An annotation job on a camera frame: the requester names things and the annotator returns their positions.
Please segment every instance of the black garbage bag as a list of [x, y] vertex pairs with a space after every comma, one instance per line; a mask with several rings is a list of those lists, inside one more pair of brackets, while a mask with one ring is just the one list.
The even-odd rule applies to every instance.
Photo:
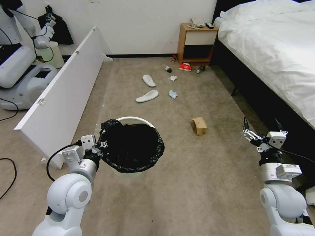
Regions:
[[46, 9], [46, 13], [42, 16], [39, 16], [37, 19], [38, 19], [40, 27], [43, 28], [45, 24], [50, 21], [49, 16], [52, 15], [55, 18], [56, 24], [53, 27], [55, 34], [53, 35], [50, 41], [57, 42], [58, 44], [72, 45], [73, 39], [68, 30], [68, 26], [66, 22], [62, 19], [61, 16], [58, 16], [52, 12], [53, 9], [51, 8], [51, 6], [48, 5], [45, 7], [45, 9]]
[[101, 125], [97, 142], [102, 160], [121, 173], [145, 171], [155, 165], [164, 152], [158, 131], [146, 124], [122, 125], [111, 119]]

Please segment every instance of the bottle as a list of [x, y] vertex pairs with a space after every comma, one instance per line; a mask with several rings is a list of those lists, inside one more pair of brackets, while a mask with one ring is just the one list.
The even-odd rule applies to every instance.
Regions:
[[169, 73], [172, 72], [172, 69], [171, 69], [169, 66], [165, 67], [165, 70], [166, 70], [167, 72], [169, 72]]
[[205, 69], [206, 69], [205, 65], [201, 65], [199, 69], [197, 70], [197, 74], [199, 74], [200, 71], [204, 71]]

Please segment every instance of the white container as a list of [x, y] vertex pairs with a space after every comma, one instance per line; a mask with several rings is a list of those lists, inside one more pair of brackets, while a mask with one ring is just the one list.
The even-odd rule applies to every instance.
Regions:
[[44, 61], [47, 61], [46, 62], [47, 64], [50, 64], [56, 67], [57, 69], [61, 68], [65, 64], [65, 62], [62, 59], [61, 52], [59, 50], [57, 42], [50, 42], [50, 48], [36, 49], [36, 52], [38, 55], [42, 56]]
[[[125, 117], [121, 117], [117, 119], [122, 125], [135, 125], [135, 124], [146, 124], [149, 125], [153, 128], [155, 128], [150, 122], [139, 118], [139, 117], [135, 117], [135, 116], [125, 116]], [[136, 172], [136, 173], [120, 173], [117, 170], [115, 170], [114, 168], [112, 168], [113, 171], [120, 177], [123, 178], [135, 178], [139, 175], [141, 175], [142, 172]]]

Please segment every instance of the cable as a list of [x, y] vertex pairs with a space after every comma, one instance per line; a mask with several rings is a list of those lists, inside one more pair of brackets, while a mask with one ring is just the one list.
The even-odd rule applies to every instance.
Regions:
[[315, 165], [315, 161], [313, 161], [313, 160], [311, 160], [311, 159], [309, 159], [309, 158], [307, 158], [307, 157], [304, 157], [304, 156], [301, 156], [301, 155], [298, 155], [298, 154], [295, 154], [295, 153], [292, 153], [292, 152], [289, 152], [289, 151], [286, 151], [286, 150], [283, 150], [283, 149], [279, 149], [279, 148], [277, 148], [277, 147], [272, 146], [272, 145], [269, 144], [269, 143], [266, 143], [266, 144], [269, 145], [270, 147], [272, 147], [272, 148], [274, 148], [274, 149], [280, 151], [280, 152], [284, 152], [284, 153], [287, 153], [287, 154], [290, 154], [290, 155], [298, 156], [298, 157], [304, 158], [304, 159], [306, 159], [306, 160], [309, 160], [311, 163], [313, 163], [313, 164]]
[[52, 158], [53, 158], [58, 152], [62, 151], [62, 150], [65, 149], [65, 148], [68, 148], [68, 147], [71, 147], [71, 146], [73, 146], [73, 145], [76, 145], [77, 143], [78, 143], [78, 142], [73, 143], [73, 144], [69, 144], [69, 145], [67, 145], [67, 146], [65, 146], [65, 147], [63, 147], [63, 148], [61, 148], [61, 149], [59, 149], [58, 151], [56, 151], [56, 152], [48, 159], [47, 164], [46, 164], [46, 172], [47, 172], [48, 177], [49, 177], [52, 181], [55, 181], [55, 180], [54, 180], [54, 178], [53, 178], [53, 177], [50, 175], [50, 173], [49, 173], [49, 163], [50, 163], [50, 161], [52, 160]]
[[[18, 10], [15, 10], [15, 11], [16, 11], [16, 12], [18, 12], [18, 13], [20, 13], [20, 14], [22, 14], [22, 15], [24, 15], [24, 16], [28, 16], [28, 17], [30, 17], [30, 18], [33, 18], [33, 19], [35, 19], [35, 20], [37, 20], [37, 21], [39, 22], [39, 20], [38, 20], [37, 18], [33, 17], [33, 16], [30, 16], [30, 15], [24, 14], [24, 13], [22, 13], [22, 12], [18, 11]], [[35, 37], [44, 36], [44, 35], [47, 33], [47, 31], [48, 31], [48, 29], [47, 29], [47, 26], [46, 26], [46, 25], [45, 25], [45, 27], [46, 27], [46, 32], [45, 32], [44, 34], [41, 34], [41, 35], [35, 35]]]
[[8, 118], [1, 119], [0, 121], [4, 121], [4, 120], [10, 119], [10, 118], [13, 118], [13, 117], [15, 117], [15, 116], [18, 114], [18, 112], [19, 112], [19, 107], [18, 107], [14, 102], [11, 102], [11, 101], [9, 101], [9, 100], [5, 100], [5, 99], [3, 99], [3, 98], [0, 98], [0, 100], [13, 103], [13, 104], [16, 106], [16, 112], [15, 112], [15, 114], [14, 114], [13, 116], [10, 116], [10, 117], [8, 117]]
[[9, 36], [0, 28], [0, 30], [2, 31], [2, 33], [4, 33], [5, 34], [5, 36], [8, 38], [8, 40], [10, 41], [10, 44], [12, 45], [13, 43], [12, 43], [12, 41], [11, 41], [11, 39], [9, 38]]
[[40, 36], [44, 36], [46, 33], [47, 33], [47, 31], [48, 31], [48, 29], [47, 29], [47, 25], [45, 24], [45, 27], [46, 27], [46, 31], [45, 31], [45, 33], [43, 33], [43, 34], [40, 34], [40, 35], [35, 35], [35, 37], [40, 37]]
[[33, 17], [33, 16], [30, 16], [30, 15], [27, 15], [27, 14], [24, 14], [24, 13], [18, 11], [18, 10], [15, 10], [15, 11], [18, 12], [18, 13], [20, 13], [20, 14], [22, 14], [22, 15], [25, 15], [25, 16], [28, 16], [28, 17], [33, 18], [33, 19], [35, 19], [35, 20], [38, 20], [37, 18], [35, 18], [35, 17]]
[[1, 199], [4, 197], [4, 195], [6, 195], [7, 192], [10, 190], [10, 188], [13, 186], [13, 184], [14, 184], [14, 182], [15, 182], [15, 180], [16, 180], [17, 171], [16, 171], [15, 163], [14, 163], [14, 161], [13, 161], [12, 159], [10, 159], [10, 158], [0, 158], [0, 160], [9, 160], [9, 161], [11, 161], [12, 164], [13, 164], [14, 173], [15, 173], [15, 174], [14, 174], [14, 179], [13, 179], [13, 181], [12, 181], [10, 187], [9, 187], [9, 188], [4, 192], [4, 194], [0, 197], [0, 201], [1, 201]]
[[[35, 54], [36, 54], [36, 56], [38, 56], [38, 55], [37, 55], [37, 52], [36, 52], [36, 47], [35, 47], [35, 43], [34, 43], [34, 41], [33, 41], [33, 46], [34, 46], [34, 51], [35, 51]], [[39, 59], [41, 62], [50, 62], [50, 61], [52, 61], [52, 60], [53, 60], [53, 57], [54, 57], [53, 50], [52, 50], [52, 48], [51, 48], [51, 47], [49, 47], [49, 48], [50, 48], [50, 50], [52, 51], [52, 58], [51, 58], [50, 60], [48, 60], [48, 61], [44, 61], [44, 60], [42, 60], [42, 59]]]

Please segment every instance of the telephone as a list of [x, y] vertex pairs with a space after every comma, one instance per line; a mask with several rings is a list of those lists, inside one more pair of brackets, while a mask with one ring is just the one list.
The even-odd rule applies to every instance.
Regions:
[[187, 27], [193, 28], [195, 30], [198, 30], [205, 26], [204, 22], [201, 19], [190, 18], [189, 22], [190, 25], [187, 25]]

